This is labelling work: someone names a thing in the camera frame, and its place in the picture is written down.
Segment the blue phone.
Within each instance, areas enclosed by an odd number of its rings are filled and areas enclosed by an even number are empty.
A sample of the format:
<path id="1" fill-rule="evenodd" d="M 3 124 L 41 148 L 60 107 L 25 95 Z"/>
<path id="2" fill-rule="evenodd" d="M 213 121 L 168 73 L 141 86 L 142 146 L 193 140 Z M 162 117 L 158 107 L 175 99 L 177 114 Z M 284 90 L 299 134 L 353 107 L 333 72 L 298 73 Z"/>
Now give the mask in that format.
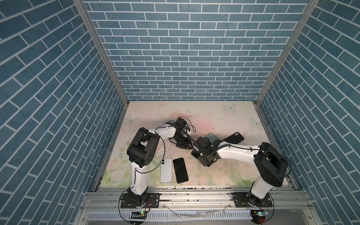
<path id="1" fill-rule="evenodd" d="M 193 157 L 195 157 L 196 159 L 198 159 L 201 155 L 200 155 L 200 153 L 199 153 L 199 151 L 197 151 L 197 150 L 193 150 L 192 152 L 191 152 L 191 155 L 193 156 Z"/>

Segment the light teal case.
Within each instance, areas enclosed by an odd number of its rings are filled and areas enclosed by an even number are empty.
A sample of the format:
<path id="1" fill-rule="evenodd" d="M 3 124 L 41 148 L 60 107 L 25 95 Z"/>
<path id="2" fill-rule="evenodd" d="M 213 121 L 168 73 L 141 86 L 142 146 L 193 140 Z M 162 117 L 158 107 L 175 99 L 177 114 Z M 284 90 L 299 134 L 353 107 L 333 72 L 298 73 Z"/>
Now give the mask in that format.
<path id="1" fill-rule="evenodd" d="M 209 133 L 206 138 L 209 139 L 210 143 L 213 143 L 215 140 L 218 140 L 218 137 L 215 136 L 213 133 Z"/>

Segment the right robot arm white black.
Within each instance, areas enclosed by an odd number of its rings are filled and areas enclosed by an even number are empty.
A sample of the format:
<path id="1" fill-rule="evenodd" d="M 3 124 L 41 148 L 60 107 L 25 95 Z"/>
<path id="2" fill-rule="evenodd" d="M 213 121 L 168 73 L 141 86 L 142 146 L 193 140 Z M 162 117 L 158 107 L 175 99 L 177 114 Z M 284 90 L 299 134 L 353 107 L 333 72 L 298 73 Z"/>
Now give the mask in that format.
<path id="1" fill-rule="evenodd" d="M 274 187 L 283 185 L 290 165 L 289 161 L 267 142 L 245 146 L 216 140 L 206 145 L 198 145 L 191 155 L 204 167 L 211 166 L 219 159 L 234 159 L 254 165 L 259 176 L 246 195 L 247 202 L 253 207 L 259 207 Z"/>

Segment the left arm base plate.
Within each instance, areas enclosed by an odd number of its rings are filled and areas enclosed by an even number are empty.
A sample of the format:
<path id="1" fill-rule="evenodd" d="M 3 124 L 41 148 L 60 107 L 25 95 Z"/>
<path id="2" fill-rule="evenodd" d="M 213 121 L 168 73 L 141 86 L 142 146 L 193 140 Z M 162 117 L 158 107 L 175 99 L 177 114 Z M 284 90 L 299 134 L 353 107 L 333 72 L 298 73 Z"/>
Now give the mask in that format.
<path id="1" fill-rule="evenodd" d="M 143 208 L 147 204 L 147 208 L 158 208 L 160 201 L 160 193 L 143 193 L 136 195 L 134 193 L 125 193 L 120 200 L 122 209 Z"/>

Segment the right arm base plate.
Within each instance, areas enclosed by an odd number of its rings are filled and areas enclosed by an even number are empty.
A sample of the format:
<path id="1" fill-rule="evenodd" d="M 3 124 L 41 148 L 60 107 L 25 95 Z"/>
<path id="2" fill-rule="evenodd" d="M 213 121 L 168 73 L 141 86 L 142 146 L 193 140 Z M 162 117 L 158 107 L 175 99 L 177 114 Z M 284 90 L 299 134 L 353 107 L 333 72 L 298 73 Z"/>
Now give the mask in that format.
<path id="1" fill-rule="evenodd" d="M 273 200 L 270 197 L 270 193 L 267 193 L 263 199 L 257 198 L 255 195 L 250 192 L 233 192 L 230 194 L 231 199 L 233 200 L 236 208 L 246 208 L 246 207 L 272 207 Z"/>

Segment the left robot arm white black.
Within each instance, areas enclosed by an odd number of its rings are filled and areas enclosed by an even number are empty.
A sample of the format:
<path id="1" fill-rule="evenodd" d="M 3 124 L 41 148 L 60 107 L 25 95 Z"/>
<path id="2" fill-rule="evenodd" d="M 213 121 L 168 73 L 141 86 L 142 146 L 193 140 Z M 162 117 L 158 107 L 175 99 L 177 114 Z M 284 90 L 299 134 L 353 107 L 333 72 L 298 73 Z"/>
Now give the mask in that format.
<path id="1" fill-rule="evenodd" d="M 166 124 L 155 129 L 140 128 L 131 141 L 127 155 L 132 166 L 132 183 L 130 193 L 137 197 L 144 195 L 147 191 L 147 174 L 153 169 L 148 165 L 153 161 L 159 142 L 167 139 L 174 141 L 186 139 L 195 131 L 187 125 Z"/>

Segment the black phone screen up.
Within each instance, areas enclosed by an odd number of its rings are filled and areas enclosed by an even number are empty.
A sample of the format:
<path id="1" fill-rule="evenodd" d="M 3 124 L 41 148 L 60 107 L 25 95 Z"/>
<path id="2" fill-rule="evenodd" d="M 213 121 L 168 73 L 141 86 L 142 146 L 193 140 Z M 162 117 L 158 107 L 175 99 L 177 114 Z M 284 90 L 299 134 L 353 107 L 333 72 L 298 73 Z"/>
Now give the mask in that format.
<path id="1" fill-rule="evenodd" d="M 173 160 L 173 166 L 178 184 L 188 182 L 188 173 L 183 157 Z"/>

